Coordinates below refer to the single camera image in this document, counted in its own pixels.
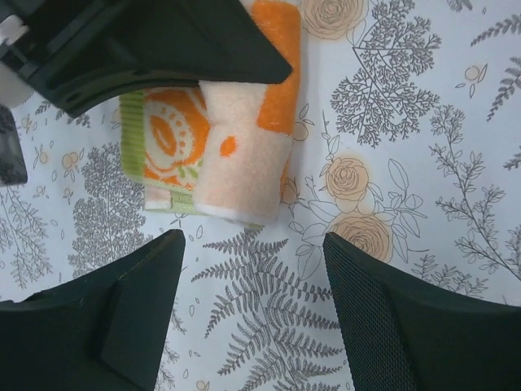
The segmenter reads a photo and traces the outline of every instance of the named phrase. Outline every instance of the fern leaf print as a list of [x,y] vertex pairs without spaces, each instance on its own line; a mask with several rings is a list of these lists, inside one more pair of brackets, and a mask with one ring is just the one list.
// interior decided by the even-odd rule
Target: fern leaf print
[[507,77],[501,80],[501,86],[497,90],[498,94],[494,99],[487,121],[491,121],[505,101],[510,99],[517,89],[521,89],[521,58],[512,57],[510,61],[512,66],[505,70]]
[[411,81],[434,66],[434,50],[441,39],[431,34],[431,21],[416,16],[412,0],[379,2],[376,22],[353,47],[360,68],[345,77],[331,96],[337,113],[336,129],[353,134],[357,142],[377,147],[420,132],[419,118],[437,104],[438,95]]
[[483,31],[478,37],[476,37],[472,41],[471,46],[474,46],[492,37],[506,35],[508,32],[512,34],[521,34],[521,14],[514,14],[509,18],[505,18],[504,20],[497,22],[496,25],[492,26],[486,31]]
[[40,211],[24,200],[18,189],[6,187],[0,192],[0,250],[13,251],[11,276],[26,289],[52,272],[47,256],[47,223]]
[[447,3],[450,9],[455,12],[461,12],[463,7],[469,11],[472,11],[473,8],[471,0],[447,0]]
[[341,367],[319,360],[341,358],[343,349],[313,338],[312,330],[339,330],[333,319],[313,312],[309,304],[329,301],[331,290],[300,281],[297,273],[279,259],[287,239],[266,243],[262,229],[247,228],[232,239],[206,244],[228,259],[198,273],[192,279],[227,282],[216,295],[206,338],[212,337],[223,319],[237,319],[230,335],[228,358],[217,373],[231,376],[241,367],[250,373],[240,391],[264,384],[276,390],[337,390],[339,384],[313,383],[313,377],[335,373]]
[[514,155],[514,157],[512,159],[507,161],[503,165],[503,167],[510,171],[512,169],[518,169],[520,165],[521,165],[521,152],[518,152]]

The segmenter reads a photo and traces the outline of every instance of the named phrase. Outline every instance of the rose print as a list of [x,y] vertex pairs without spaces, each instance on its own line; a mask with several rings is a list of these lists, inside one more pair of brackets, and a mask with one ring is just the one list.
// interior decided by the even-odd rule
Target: rose print
[[300,14],[304,28],[321,39],[339,39],[367,16],[368,0],[303,0]]
[[372,257],[389,262],[392,258],[392,228],[375,215],[342,213],[328,228]]
[[369,174],[358,159],[339,158],[326,165],[327,192],[344,213],[352,212],[364,199],[369,185]]

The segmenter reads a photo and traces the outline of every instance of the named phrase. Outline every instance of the folded towel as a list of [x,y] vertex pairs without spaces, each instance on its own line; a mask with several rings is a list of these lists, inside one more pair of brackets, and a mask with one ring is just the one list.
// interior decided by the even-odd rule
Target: folded towel
[[121,96],[123,170],[147,185],[146,209],[258,225],[278,215],[300,85],[300,14],[280,0],[241,1],[294,71],[280,85],[201,81],[201,90]]
[[300,13],[278,0],[243,0],[293,67],[279,85],[201,81],[211,125],[193,200],[196,210],[265,225],[278,216],[300,86]]

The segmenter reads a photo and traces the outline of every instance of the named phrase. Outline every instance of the plant illustration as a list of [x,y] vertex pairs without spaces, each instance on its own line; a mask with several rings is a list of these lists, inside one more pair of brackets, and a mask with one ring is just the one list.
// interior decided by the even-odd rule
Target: plant illustration
[[181,334],[186,334],[186,329],[183,327],[183,321],[182,319],[179,317],[179,315],[177,315],[177,306],[179,304],[179,298],[176,297],[175,298],[175,301],[173,303],[173,310],[172,310],[172,317],[170,318],[170,323],[173,325],[173,329],[174,330],[177,330],[178,332],[180,332]]
[[52,272],[44,241],[47,224],[14,187],[0,192],[0,202],[0,250],[4,254],[13,250],[11,276],[26,289],[28,283]]
[[[183,321],[177,314],[177,306],[179,300],[176,297],[173,303],[172,315],[170,317],[170,323],[172,324],[173,330],[186,334],[186,329],[182,326]],[[175,388],[175,376],[169,370],[169,366],[172,366],[179,359],[179,354],[170,348],[169,339],[164,343],[163,356],[161,357],[160,369],[157,374],[157,380],[155,381],[154,391],[168,391]]]
[[472,151],[468,159],[463,159],[463,150],[459,145],[463,142],[462,127],[465,115],[453,106],[436,108],[431,119],[432,132],[446,138],[445,145],[435,144],[430,147],[436,157],[438,169],[445,177],[455,178],[454,186],[460,191],[459,199],[446,200],[443,197],[436,202],[449,221],[463,220],[467,222],[469,231],[455,241],[469,263],[477,261],[479,268],[489,274],[499,268],[508,270],[521,281],[521,226],[510,232],[511,238],[506,242],[510,256],[503,255],[497,240],[493,206],[499,203],[506,193],[499,187],[491,185],[481,188],[481,196],[476,195],[475,181],[485,170],[483,157]]
[[[44,112],[47,112],[50,108],[54,107],[51,102],[48,100],[42,100],[42,103],[36,111],[34,112],[34,115],[39,116],[43,114]],[[64,116],[66,116],[66,113],[61,108],[56,111],[55,114],[55,121],[61,120]],[[67,116],[67,124],[70,125],[72,123],[76,125],[84,126],[85,128],[90,128],[90,115],[89,114],[81,114],[78,118],[71,118],[70,116]]]
[[467,10],[472,11],[472,2],[471,0],[447,0],[449,7],[451,10],[455,12],[461,12],[463,7]]
[[434,65],[433,50],[441,39],[430,34],[431,21],[420,16],[408,20],[412,0],[379,2],[372,10],[376,22],[353,47],[361,67],[346,77],[331,96],[338,114],[340,133],[357,136],[360,144],[379,145],[420,132],[418,119],[425,116],[439,97],[419,89],[410,78]]
[[482,293],[488,289],[486,285],[488,279],[475,279],[472,283],[471,275],[462,273],[456,266],[443,265],[440,267],[433,255],[427,254],[421,257],[418,263],[414,263],[414,266],[416,268],[411,271],[421,280],[450,292],[483,299]]
[[320,173],[320,181],[313,176],[305,179],[310,197],[300,196],[293,182],[291,187],[295,207],[307,209],[313,214],[314,224],[302,226],[297,221],[289,228],[301,235],[303,244],[297,249],[299,277],[310,278],[322,263],[322,242],[327,232],[335,232],[355,244],[372,257],[390,262],[393,255],[409,262],[413,252],[409,242],[421,236],[420,219],[427,216],[420,212],[423,199],[411,191],[409,175],[400,162],[390,159],[387,168],[395,188],[384,193],[380,186],[370,181],[364,162],[338,153],[338,135],[332,138],[327,130],[329,122],[323,115],[328,156]]
[[483,31],[476,39],[474,39],[474,41],[471,43],[471,46],[474,46],[492,37],[506,35],[507,33],[521,33],[521,14],[513,14],[511,17],[497,22],[490,29]]
[[339,329],[336,321],[315,313],[310,304],[331,299],[331,290],[303,282],[278,254],[287,239],[265,243],[259,229],[245,229],[232,239],[206,244],[228,260],[197,274],[201,279],[225,279],[224,295],[216,295],[205,337],[223,319],[236,318],[228,358],[218,373],[230,375],[247,362],[255,362],[241,391],[274,382],[277,391],[334,390],[338,386],[314,383],[313,378],[342,367],[317,360],[338,356],[343,350],[312,338],[309,329]]
[[299,112],[299,118],[295,121],[293,128],[293,139],[295,141],[305,141],[309,136],[309,127],[315,126],[307,115],[309,111],[309,103],[305,104]]
[[108,143],[93,148],[81,168],[89,197],[74,205],[77,238],[68,256],[74,278],[120,259],[142,247],[151,236],[139,231],[146,221],[140,214],[143,187],[123,175],[120,147]]
[[474,98],[476,86],[481,83],[485,76],[487,75],[487,69],[488,64],[485,64],[483,67],[478,67],[476,65],[473,65],[466,69],[465,71],[465,79],[467,82],[459,83],[456,88],[463,88],[466,87],[467,84],[470,85],[469,87],[469,98]]
[[519,165],[521,165],[521,152],[516,153],[512,159],[503,165],[503,167],[510,171],[512,169],[518,169]]
[[[513,14],[509,18],[505,18],[503,21],[497,22],[495,26],[481,33],[474,41],[471,46],[474,46],[480,42],[483,42],[491,37],[497,37],[499,35],[506,35],[508,32],[521,34],[521,14]],[[496,115],[497,111],[501,106],[505,104],[505,101],[509,100],[516,89],[521,88],[521,57],[512,56],[510,57],[512,63],[506,70],[506,76],[501,79],[500,86],[497,89],[497,95],[492,103],[492,107],[487,115],[487,121],[491,121]]]
[[172,365],[179,359],[179,354],[170,349],[170,342],[167,339],[164,343],[163,356],[161,359],[160,369],[155,381],[154,391],[168,391],[176,386],[175,378],[167,365]]
[[492,120],[497,110],[505,104],[505,101],[512,97],[516,89],[521,89],[521,58],[512,57],[510,61],[512,66],[505,70],[507,76],[501,80],[501,86],[497,90],[497,95],[488,113],[487,121]]

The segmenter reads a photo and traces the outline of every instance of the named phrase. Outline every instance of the floral tablecloth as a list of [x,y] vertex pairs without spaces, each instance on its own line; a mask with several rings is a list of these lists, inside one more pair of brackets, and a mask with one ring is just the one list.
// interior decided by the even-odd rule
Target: floral tablecloth
[[0,189],[1,299],[181,228],[156,388],[186,391],[353,389],[327,231],[429,283],[517,305],[521,3],[298,3],[304,78],[276,224],[143,211],[120,168],[117,101],[72,120],[35,94],[14,110],[29,183]]

